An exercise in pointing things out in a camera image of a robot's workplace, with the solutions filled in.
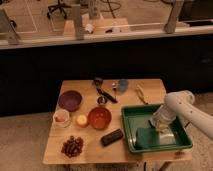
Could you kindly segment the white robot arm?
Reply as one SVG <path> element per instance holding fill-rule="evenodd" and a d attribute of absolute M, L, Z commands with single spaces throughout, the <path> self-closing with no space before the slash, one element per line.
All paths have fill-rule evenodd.
<path fill-rule="evenodd" d="M 208 138 L 213 140 L 213 116 L 194 106 L 195 96 L 188 90 L 170 92 L 164 103 L 153 113 L 149 122 L 157 131 L 165 130 L 177 116 L 185 117 Z"/>

